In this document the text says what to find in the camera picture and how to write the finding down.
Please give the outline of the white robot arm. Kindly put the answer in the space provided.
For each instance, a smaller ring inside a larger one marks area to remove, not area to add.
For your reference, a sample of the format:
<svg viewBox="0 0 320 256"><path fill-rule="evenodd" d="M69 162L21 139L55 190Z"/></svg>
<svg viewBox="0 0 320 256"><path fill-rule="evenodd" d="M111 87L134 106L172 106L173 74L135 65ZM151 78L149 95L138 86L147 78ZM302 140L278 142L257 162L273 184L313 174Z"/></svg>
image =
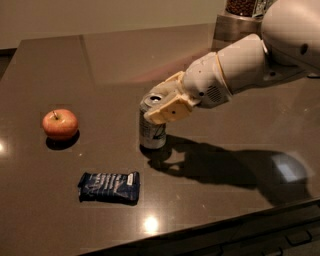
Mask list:
<svg viewBox="0 0 320 256"><path fill-rule="evenodd" d="M214 108L251 88L287 83L320 72L320 0L277 0L261 33L195 60L155 86L158 104L144 114L153 124L188 116L196 106Z"/></svg>

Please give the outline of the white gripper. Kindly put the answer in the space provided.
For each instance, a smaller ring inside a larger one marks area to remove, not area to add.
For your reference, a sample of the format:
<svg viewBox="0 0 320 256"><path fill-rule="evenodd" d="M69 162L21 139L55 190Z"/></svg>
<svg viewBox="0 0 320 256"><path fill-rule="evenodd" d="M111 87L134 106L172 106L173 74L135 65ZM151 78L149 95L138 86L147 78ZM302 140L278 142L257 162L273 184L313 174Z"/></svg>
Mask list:
<svg viewBox="0 0 320 256"><path fill-rule="evenodd" d="M183 87L196 101L183 94ZM155 125L174 122L188 117L196 105L214 108L229 102L231 96L218 55L211 52L195 60L185 73L179 71L154 86L143 97L148 106L143 116Z"/></svg>

